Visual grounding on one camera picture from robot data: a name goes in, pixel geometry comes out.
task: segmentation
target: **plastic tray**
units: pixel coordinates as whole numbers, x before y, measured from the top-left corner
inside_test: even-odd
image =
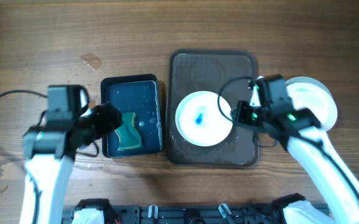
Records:
[[[180,49],[170,58],[164,148],[176,164],[246,168],[258,160],[258,147],[252,131],[234,127],[221,143],[200,147],[187,142],[175,125],[175,112],[182,99],[195,91],[218,93],[229,79],[257,77],[256,60],[240,50]],[[222,97],[233,108],[238,100],[249,100],[251,91],[245,81],[231,84]]]
[[[109,101],[122,113],[136,113],[135,128],[142,139],[141,147],[119,151],[119,137],[113,131],[102,138],[103,155],[123,157],[161,151],[162,125],[156,76],[146,74],[105,78],[100,87],[102,103]]]

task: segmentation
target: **blue liquid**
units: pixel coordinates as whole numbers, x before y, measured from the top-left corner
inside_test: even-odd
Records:
[[[196,124],[200,125],[203,123],[203,114],[200,113],[196,118]]]
[[[162,132],[157,85],[154,81],[117,83],[106,88],[106,100],[122,113],[135,113],[135,128],[141,135],[141,147],[119,151],[116,132],[107,137],[108,154],[112,157],[158,152],[162,149]]]

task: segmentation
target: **green led light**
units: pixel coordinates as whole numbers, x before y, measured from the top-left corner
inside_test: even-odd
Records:
[[[40,140],[41,138],[42,138],[42,136],[44,135],[44,133],[43,132],[40,132],[40,133],[38,133],[37,134],[37,136],[35,137],[36,138],[36,140]]]
[[[290,119],[290,121],[295,121],[297,118],[292,114],[287,114],[287,117]]]

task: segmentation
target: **water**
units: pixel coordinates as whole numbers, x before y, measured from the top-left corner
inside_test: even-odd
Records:
[[[81,59],[93,70],[100,68],[102,61],[100,58],[92,53],[87,53],[86,55],[81,55]]]
[[[10,185],[7,185],[4,189],[0,190],[0,194],[5,193],[5,191],[10,187]]]
[[[157,85],[154,81],[112,84],[106,88],[106,100],[122,113],[135,113],[135,128],[141,135],[142,144],[137,149],[119,151],[119,137],[116,132],[108,135],[110,156],[129,156],[157,152],[162,149],[159,102],[156,97]]]

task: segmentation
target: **wooden table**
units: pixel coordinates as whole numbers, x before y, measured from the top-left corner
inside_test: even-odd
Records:
[[[100,103],[106,77],[153,73],[167,83],[169,57],[179,48],[248,50],[260,75],[323,82],[338,106],[329,136],[359,179],[359,1],[0,0],[0,93],[81,84]],[[99,69],[83,62],[87,53],[100,58]],[[21,136],[44,109],[37,96],[0,100],[0,190],[9,186],[0,194],[0,223],[19,220]],[[115,205],[242,204],[295,192],[323,201],[280,147],[262,149],[251,170],[175,166],[162,153],[115,160],[77,156],[65,204],[83,198],[108,198]]]

